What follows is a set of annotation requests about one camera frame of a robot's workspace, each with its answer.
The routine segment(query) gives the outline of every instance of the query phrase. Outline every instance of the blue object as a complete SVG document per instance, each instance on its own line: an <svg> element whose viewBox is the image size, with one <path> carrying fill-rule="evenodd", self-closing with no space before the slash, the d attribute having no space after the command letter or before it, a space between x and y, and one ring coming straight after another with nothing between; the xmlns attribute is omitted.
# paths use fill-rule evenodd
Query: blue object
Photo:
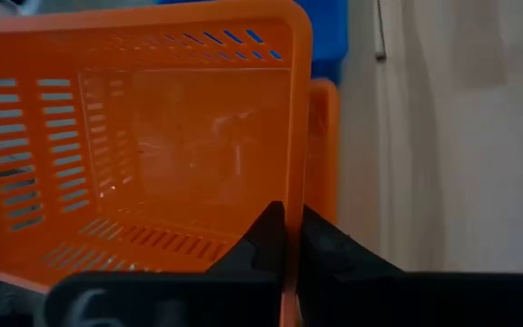
<svg viewBox="0 0 523 327"><path fill-rule="evenodd" d="M203 0L157 0L156 3L179 4ZM349 50L348 0L295 0L312 22L312 78L326 77L340 82L342 59Z"/></svg>

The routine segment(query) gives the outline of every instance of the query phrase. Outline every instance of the basket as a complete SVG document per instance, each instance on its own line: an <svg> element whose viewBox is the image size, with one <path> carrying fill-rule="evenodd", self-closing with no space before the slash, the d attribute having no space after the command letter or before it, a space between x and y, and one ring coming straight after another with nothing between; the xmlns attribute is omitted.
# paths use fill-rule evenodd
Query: basket
<svg viewBox="0 0 523 327"><path fill-rule="evenodd" d="M327 79L311 80L310 90L304 202L336 224L340 137L338 90Z"/></svg>
<svg viewBox="0 0 523 327"><path fill-rule="evenodd" d="M0 20L0 279L204 272L272 201L297 233L310 66L291 2Z"/></svg>

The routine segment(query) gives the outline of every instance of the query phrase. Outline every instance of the black object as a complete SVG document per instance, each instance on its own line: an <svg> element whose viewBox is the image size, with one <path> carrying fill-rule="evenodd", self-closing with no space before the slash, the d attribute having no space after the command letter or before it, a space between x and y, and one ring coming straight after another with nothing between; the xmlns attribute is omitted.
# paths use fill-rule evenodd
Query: black object
<svg viewBox="0 0 523 327"><path fill-rule="evenodd" d="M284 209L268 205L206 273L85 272L47 296L48 326L277 326Z"/></svg>
<svg viewBox="0 0 523 327"><path fill-rule="evenodd" d="M32 327L34 318L29 314L13 313L0 316L0 327Z"/></svg>
<svg viewBox="0 0 523 327"><path fill-rule="evenodd" d="M305 326L523 326L523 275L402 272L304 208Z"/></svg>
<svg viewBox="0 0 523 327"><path fill-rule="evenodd" d="M380 34L380 45L382 49L375 53L375 59L378 63L384 63L387 61L387 44L385 42L385 31L382 23L382 12L380 10L380 0L377 0L377 18L379 20L379 34Z"/></svg>

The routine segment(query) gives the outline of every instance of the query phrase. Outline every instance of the orange plastic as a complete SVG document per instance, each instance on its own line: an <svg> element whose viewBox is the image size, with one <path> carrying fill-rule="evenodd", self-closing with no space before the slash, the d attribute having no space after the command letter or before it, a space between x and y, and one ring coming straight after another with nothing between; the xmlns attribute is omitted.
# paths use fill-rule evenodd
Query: orange plastic
<svg viewBox="0 0 523 327"><path fill-rule="evenodd" d="M310 65L291 2L0 20L0 279L203 272L273 200L295 253Z"/></svg>
<svg viewBox="0 0 523 327"><path fill-rule="evenodd" d="M310 88L304 202L336 224L340 100L336 85L329 80L312 80Z"/></svg>

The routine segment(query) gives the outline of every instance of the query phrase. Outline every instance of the white wall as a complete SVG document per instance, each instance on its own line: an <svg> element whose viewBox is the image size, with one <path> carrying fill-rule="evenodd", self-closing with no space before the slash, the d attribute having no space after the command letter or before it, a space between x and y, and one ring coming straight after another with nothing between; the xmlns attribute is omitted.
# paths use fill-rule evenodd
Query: white wall
<svg viewBox="0 0 523 327"><path fill-rule="evenodd" d="M385 9L395 55L379 74L396 104L381 107L395 127L381 144L394 176L384 254L410 269L523 272L523 2L399 6Z"/></svg>

